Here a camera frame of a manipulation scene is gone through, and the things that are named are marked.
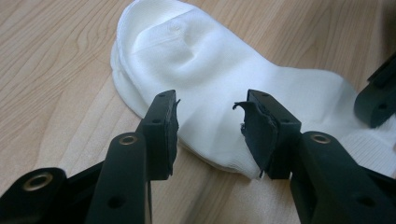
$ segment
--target white sock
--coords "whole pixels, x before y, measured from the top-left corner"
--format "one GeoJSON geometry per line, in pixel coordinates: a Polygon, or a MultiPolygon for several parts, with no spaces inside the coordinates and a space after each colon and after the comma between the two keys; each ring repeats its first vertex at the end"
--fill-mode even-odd
{"type": "Polygon", "coordinates": [[[338,138],[361,165],[396,171],[396,118],[368,130],[353,114],[356,93],[338,75],[274,65],[201,9],[176,0],[137,0],[120,17],[111,53],[115,86],[144,117],[154,96],[176,90],[178,136],[218,168],[257,178],[240,132],[248,89],[272,94],[302,124],[338,138]]]}

